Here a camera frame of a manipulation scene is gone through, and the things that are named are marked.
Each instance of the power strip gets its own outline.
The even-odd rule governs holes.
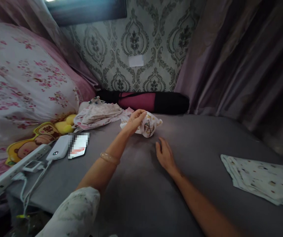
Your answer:
[[[32,151],[26,157],[24,157],[21,161],[11,167],[8,171],[0,176],[0,195],[4,192],[4,190],[12,183],[12,177],[14,177],[17,173],[23,170],[23,167],[31,160],[39,160],[43,157],[47,152],[51,150],[51,146],[42,144],[37,149]]]

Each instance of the curtain fold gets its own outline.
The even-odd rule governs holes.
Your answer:
[[[43,0],[0,0],[0,22],[25,27],[55,43],[67,63],[96,90],[100,85],[52,18]]]
[[[283,0],[208,1],[174,91],[283,156]]]

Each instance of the mattress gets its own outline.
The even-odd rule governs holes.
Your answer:
[[[163,125],[151,138],[138,134],[130,138],[102,196],[93,236],[204,236],[177,186],[157,161],[159,136],[170,143],[178,167],[193,185],[243,233],[283,236],[283,206],[235,188],[220,155],[276,164],[283,164],[282,158],[227,118],[157,117]],[[55,161],[31,203],[54,213],[119,131],[120,121],[90,130],[86,154]],[[21,183],[13,183],[8,195],[19,197],[20,189]]]

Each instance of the damask wallpaper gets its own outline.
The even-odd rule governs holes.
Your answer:
[[[127,18],[61,27],[107,90],[173,91],[206,0],[127,0]],[[129,67],[128,56],[144,55]]]

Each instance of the white fabric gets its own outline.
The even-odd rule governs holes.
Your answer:
[[[99,192],[81,188],[69,195],[36,237],[89,237],[98,212]]]
[[[37,41],[0,23],[0,160],[41,123],[77,113],[80,102],[72,79]]]
[[[89,102],[83,102],[81,107],[83,106],[86,107],[73,120],[74,128],[76,128],[75,132],[106,125],[133,112],[131,108],[123,110],[118,104],[107,104],[105,101],[100,100],[99,96],[91,99]]]
[[[283,165],[227,155],[220,157],[235,187],[262,197],[275,205],[283,205]]]
[[[123,129],[126,126],[129,117],[122,116],[121,120],[122,120],[121,128]],[[135,133],[142,134],[144,137],[149,138],[154,134],[157,127],[160,126],[161,124],[162,124],[161,119],[158,119],[153,114],[147,112],[146,117],[141,122],[141,126],[137,128],[137,131]]]

